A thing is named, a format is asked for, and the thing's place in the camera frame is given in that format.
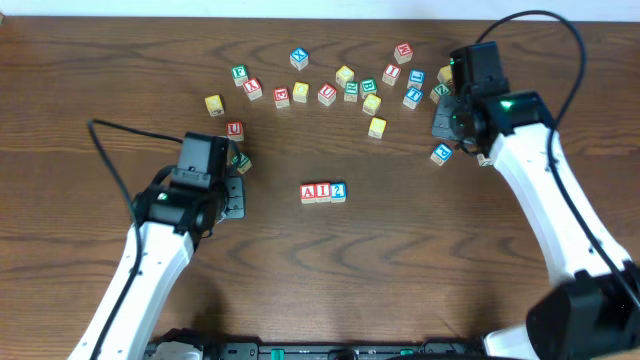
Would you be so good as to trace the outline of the red A block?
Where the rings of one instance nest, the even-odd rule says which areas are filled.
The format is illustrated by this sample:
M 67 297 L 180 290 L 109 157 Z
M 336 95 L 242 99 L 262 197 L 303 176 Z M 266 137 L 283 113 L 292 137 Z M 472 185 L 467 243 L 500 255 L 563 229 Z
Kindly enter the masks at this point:
M 317 195 L 314 184 L 303 184 L 300 186 L 300 200 L 302 204 L 317 202 Z

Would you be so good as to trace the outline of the red i block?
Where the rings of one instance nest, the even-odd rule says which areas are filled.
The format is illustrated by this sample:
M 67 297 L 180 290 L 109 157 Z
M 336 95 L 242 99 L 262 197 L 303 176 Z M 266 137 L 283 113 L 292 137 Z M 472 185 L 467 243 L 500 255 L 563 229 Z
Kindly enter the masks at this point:
M 388 64 L 383 72 L 382 81 L 390 86 L 394 86 L 401 74 L 401 69 L 393 64 Z
M 316 183 L 315 184 L 316 201 L 318 203 L 331 201 L 331 184 Z

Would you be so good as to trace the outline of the blue 2 block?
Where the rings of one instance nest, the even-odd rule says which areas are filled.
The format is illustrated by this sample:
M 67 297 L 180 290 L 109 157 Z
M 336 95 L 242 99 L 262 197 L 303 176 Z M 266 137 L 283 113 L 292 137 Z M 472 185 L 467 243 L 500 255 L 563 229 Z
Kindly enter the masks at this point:
M 331 202 L 340 203 L 345 202 L 347 198 L 346 185 L 343 182 L 331 183 Z

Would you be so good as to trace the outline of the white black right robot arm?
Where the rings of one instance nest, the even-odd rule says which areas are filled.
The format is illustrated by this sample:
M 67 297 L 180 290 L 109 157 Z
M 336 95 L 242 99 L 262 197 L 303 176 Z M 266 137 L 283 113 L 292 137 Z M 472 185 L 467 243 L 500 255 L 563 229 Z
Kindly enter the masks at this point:
M 551 291 L 521 325 L 483 339 L 510 359 L 592 359 L 639 346 L 639 268 L 600 221 L 564 156 L 540 96 L 486 97 L 464 113 L 443 96 L 433 134 L 477 146 L 515 194 L 543 253 Z

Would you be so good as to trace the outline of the yellow block upper right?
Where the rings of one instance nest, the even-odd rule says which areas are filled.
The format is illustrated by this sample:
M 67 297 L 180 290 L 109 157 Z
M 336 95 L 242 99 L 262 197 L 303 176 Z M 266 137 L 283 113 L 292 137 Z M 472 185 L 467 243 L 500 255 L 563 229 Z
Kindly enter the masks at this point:
M 437 79 L 440 83 L 445 84 L 447 86 L 453 85 L 453 75 L 452 69 L 450 65 L 446 65 L 442 67 L 437 75 Z

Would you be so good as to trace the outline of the blue L block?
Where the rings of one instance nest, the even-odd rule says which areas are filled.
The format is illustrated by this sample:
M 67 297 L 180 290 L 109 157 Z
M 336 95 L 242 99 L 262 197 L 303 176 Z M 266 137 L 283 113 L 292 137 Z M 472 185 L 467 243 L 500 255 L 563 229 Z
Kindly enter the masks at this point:
M 426 78 L 426 73 L 424 71 L 418 70 L 418 69 L 411 69 L 409 71 L 407 87 L 421 90 L 425 82 L 425 78 Z

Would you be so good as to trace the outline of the red U block left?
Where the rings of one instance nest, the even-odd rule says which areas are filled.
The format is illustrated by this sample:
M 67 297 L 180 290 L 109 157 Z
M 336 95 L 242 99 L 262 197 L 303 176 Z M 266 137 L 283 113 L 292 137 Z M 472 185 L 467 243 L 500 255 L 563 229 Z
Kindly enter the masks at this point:
M 226 136 L 228 139 L 242 142 L 244 140 L 244 127 L 240 121 L 226 124 Z

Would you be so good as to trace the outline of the red u block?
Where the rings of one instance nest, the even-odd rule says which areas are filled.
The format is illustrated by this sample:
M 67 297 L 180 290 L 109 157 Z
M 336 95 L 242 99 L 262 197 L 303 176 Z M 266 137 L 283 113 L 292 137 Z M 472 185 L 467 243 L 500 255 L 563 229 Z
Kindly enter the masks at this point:
M 318 100 L 325 106 L 330 106 L 337 97 L 337 90 L 329 83 L 323 84 L 318 90 Z
M 244 140 L 244 127 L 240 121 L 226 124 L 226 136 L 228 139 L 242 142 Z

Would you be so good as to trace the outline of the red H block top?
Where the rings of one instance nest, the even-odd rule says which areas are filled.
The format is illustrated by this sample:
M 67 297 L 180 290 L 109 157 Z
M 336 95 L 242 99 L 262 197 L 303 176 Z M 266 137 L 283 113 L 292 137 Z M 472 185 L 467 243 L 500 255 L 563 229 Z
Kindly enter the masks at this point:
M 401 43 L 394 47 L 394 58 L 398 64 L 409 62 L 413 54 L 413 48 L 409 43 Z

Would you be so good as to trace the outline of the green B block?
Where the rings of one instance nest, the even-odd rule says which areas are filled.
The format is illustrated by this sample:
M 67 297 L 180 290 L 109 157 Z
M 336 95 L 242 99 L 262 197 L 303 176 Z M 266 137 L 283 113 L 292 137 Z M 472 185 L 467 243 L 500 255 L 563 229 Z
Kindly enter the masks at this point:
M 360 95 L 363 99 L 370 94 L 376 95 L 377 90 L 378 87 L 374 78 L 366 78 L 360 82 Z

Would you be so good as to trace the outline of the red E block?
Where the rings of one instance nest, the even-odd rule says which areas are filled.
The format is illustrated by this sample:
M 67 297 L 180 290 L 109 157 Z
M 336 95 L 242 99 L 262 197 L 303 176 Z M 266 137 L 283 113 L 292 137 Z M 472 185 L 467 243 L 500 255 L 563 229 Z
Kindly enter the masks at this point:
M 286 108 L 290 106 L 290 95 L 286 87 L 274 88 L 273 97 L 277 108 Z

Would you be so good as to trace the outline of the red X block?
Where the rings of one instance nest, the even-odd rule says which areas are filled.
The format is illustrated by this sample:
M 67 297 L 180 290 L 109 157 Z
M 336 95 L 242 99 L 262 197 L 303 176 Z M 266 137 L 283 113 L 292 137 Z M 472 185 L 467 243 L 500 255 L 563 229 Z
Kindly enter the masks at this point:
M 250 78 L 242 84 L 243 90 L 250 101 L 254 101 L 263 95 L 260 82 L 256 78 Z

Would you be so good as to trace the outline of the green F block upper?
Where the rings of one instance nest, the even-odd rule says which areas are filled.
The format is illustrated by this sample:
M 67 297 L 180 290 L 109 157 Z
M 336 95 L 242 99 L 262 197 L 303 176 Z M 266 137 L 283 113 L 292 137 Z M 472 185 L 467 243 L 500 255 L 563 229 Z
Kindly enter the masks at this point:
M 236 87 L 242 86 L 249 80 L 248 71 L 245 65 L 237 65 L 232 67 L 231 73 Z

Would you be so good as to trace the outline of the yellow block near left gripper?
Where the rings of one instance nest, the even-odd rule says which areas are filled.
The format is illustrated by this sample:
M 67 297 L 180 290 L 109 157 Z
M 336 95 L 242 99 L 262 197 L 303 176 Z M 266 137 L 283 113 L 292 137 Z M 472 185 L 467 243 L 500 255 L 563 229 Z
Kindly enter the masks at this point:
M 299 103 L 306 103 L 309 96 L 310 86 L 308 83 L 295 82 L 292 90 L 293 100 Z

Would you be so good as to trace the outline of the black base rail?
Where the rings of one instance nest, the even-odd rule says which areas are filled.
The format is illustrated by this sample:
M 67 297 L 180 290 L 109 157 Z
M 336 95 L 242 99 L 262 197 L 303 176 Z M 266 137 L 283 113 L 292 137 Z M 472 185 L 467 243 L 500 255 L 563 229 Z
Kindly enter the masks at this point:
M 461 342 L 409 345 L 259 345 L 224 343 L 209 347 L 177 341 L 149 344 L 143 359 L 152 360 L 385 360 L 485 359 L 483 351 Z

